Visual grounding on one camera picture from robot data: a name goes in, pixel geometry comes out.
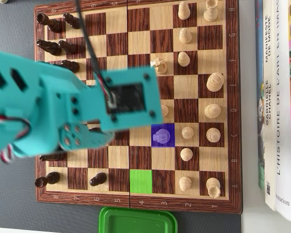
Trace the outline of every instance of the green lid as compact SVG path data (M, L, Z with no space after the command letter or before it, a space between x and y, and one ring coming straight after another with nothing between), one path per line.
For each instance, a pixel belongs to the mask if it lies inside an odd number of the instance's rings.
M104 207L98 233L177 233L176 218L167 211Z

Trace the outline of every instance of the dark pawn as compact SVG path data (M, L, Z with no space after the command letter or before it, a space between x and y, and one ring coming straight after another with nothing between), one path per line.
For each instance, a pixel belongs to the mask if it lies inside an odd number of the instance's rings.
M76 47L72 43L68 43L64 40L60 40L58 46L65 50L66 53L74 53L76 51Z
M70 24L71 27L74 29L79 29L80 28L80 21L79 18L74 17L73 15L69 13L64 13L64 21Z
M40 177L35 180L34 185L37 188L42 188L49 184L55 184L59 181L60 175L58 172L51 172L46 177Z
M54 56L58 56L62 53L62 49L55 42L37 40L37 46Z
M89 182L91 186L97 186L99 184L105 183L107 180L107 176L105 173L98 173L94 178L92 178Z
M49 17L45 14L38 14L37 15L37 22L48 26L48 28L54 33L61 33L62 32L62 24L61 22L55 19L49 19Z

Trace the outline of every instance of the chessboard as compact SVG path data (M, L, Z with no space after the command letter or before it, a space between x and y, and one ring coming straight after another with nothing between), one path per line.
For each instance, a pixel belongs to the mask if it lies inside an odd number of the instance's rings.
M126 69L149 66L162 58L167 71L157 80L163 106L163 124L116 132L114 140L97 150L65 152L61 161L41 162L36 158L36 178L50 172L60 174L60 181L37 188L41 202L117 206L138 209L242 212L241 101L239 67L239 1L218 0L218 17L204 19L205 0L189 0L190 16L178 17L180 1L172 0L83 0L82 17L101 69ZM62 24L61 33L53 33L36 21L39 13ZM78 62L76 76L87 85L95 85L91 58L81 29L63 21L63 14L77 17L74 2L36 6L34 39L56 42L64 40L76 46L74 54L64 51L53 56L35 46L35 60L60 64L62 60ZM192 35L189 44L179 41L181 28ZM180 52L190 63L178 63ZM219 91L207 89L213 73L221 73L224 84ZM217 118L205 116L205 107L217 104ZM98 121L87 122L99 127ZM191 129L191 137L182 136ZM219 141L210 142L206 133L216 128ZM170 140L160 144L153 140L165 129ZM183 149L192 151L184 161ZM105 183L90 186L97 173L107 175ZM190 188L180 188L187 177ZM206 182L215 178L218 196L209 196Z

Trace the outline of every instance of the white pawn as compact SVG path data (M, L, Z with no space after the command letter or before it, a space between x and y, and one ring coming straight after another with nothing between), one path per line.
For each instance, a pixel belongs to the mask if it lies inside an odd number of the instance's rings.
M183 44L189 44L192 41L192 35L187 28L180 30L179 40Z
M179 11L178 11L179 18L182 20L185 20L188 17L190 17L190 14L191 14L191 11L190 11L189 5L184 1L180 2Z
M181 52L178 55L178 63L182 67L187 67L190 63L190 57L186 54L186 52Z

